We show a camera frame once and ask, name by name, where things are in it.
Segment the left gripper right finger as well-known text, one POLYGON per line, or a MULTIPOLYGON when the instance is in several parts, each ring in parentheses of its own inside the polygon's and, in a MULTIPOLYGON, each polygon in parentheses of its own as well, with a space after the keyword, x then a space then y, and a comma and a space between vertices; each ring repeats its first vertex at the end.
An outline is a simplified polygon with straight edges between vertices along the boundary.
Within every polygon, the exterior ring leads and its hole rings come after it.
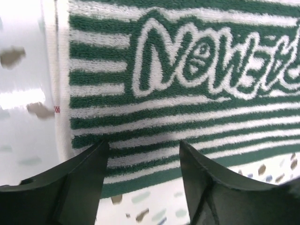
POLYGON ((180 168, 192 225, 298 225, 300 180, 260 182, 180 142, 180 168))

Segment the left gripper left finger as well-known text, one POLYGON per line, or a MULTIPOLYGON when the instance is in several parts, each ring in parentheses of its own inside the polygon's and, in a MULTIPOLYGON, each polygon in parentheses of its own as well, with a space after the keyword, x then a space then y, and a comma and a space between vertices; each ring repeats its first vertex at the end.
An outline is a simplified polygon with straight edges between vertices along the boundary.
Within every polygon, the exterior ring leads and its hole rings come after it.
POLYGON ((17 186, 0 187, 2 225, 93 225, 109 156, 107 141, 17 186))

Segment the green white striped towel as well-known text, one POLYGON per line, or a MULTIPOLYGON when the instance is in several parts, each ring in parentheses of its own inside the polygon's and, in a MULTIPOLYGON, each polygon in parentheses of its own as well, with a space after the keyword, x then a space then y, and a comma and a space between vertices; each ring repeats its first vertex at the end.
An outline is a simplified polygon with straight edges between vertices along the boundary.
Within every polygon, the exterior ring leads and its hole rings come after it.
POLYGON ((44 0, 56 145, 110 145, 103 197, 300 151, 297 0, 44 0))

